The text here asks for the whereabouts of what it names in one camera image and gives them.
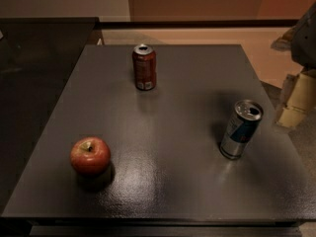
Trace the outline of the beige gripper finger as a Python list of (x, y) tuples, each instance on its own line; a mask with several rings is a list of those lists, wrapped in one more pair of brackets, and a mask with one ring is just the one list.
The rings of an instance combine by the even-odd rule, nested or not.
[(276, 123), (297, 127), (316, 107), (316, 70), (304, 68), (297, 75), (288, 74), (283, 81), (276, 108)]

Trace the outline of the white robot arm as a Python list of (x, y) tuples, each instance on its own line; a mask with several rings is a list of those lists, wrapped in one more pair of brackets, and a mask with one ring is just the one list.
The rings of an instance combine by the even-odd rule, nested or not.
[(286, 75), (276, 108), (276, 123), (295, 128), (316, 107), (316, 3), (271, 48), (289, 51), (302, 66), (297, 75)]

